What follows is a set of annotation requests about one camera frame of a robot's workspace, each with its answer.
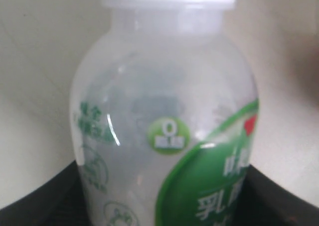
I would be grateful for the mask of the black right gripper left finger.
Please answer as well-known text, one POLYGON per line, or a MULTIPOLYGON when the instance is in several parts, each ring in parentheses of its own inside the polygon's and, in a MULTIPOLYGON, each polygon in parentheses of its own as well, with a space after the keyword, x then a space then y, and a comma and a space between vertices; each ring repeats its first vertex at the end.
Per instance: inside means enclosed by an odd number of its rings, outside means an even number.
POLYGON ((69 164, 43 186, 0 210, 2 226, 90 226, 79 172, 69 164))

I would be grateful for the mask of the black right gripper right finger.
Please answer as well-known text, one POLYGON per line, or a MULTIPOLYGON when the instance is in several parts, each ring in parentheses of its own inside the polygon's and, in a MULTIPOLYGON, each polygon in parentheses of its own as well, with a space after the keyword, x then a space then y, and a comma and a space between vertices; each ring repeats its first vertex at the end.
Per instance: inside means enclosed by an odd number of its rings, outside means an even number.
POLYGON ((249 166, 233 226, 317 226, 319 208, 249 166))

